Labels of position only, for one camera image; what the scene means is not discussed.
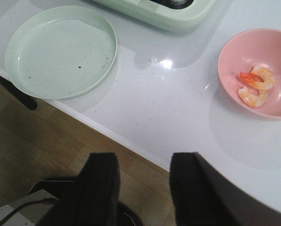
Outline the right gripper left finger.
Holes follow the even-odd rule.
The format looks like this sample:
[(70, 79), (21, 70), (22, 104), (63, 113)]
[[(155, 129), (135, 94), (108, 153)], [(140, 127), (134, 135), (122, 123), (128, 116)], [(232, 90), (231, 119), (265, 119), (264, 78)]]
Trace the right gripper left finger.
[(39, 226), (115, 226), (120, 189), (114, 153), (92, 153)]

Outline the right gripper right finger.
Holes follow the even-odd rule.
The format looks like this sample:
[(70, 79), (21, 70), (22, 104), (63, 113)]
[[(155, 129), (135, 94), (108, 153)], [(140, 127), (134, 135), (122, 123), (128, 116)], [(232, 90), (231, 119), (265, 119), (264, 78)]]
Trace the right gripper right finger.
[(281, 213), (246, 194), (199, 153), (174, 153), (169, 184), (178, 226), (281, 226)]

